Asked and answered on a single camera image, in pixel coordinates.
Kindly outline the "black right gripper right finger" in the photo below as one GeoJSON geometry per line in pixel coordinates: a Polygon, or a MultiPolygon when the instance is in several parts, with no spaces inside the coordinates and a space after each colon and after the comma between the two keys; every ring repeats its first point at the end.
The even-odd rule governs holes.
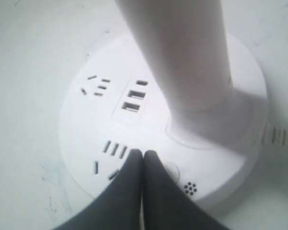
{"type": "Polygon", "coordinates": [[[227,229],[176,186],[153,150],[144,154],[143,209],[146,230],[227,229]]]}

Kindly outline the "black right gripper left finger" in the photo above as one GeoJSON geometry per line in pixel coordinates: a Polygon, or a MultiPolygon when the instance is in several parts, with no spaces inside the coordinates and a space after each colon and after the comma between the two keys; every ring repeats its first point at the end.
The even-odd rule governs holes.
{"type": "Polygon", "coordinates": [[[143,155],[132,149],[110,185],[84,210],[57,230],[138,230],[142,200],[143,155]]]}

